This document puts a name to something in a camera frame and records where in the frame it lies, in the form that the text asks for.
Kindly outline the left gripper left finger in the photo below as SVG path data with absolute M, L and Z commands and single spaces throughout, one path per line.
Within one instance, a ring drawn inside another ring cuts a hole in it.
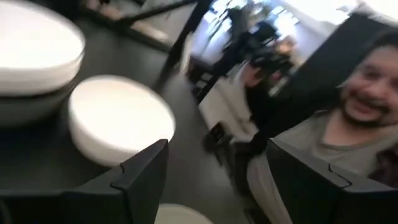
M 154 223 L 168 159 L 160 139 L 74 189 L 2 190 L 1 223 Z

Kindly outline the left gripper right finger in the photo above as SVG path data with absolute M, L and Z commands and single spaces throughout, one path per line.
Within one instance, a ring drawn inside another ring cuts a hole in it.
M 397 190 L 353 174 L 284 142 L 267 160 L 293 223 L 397 224 Z

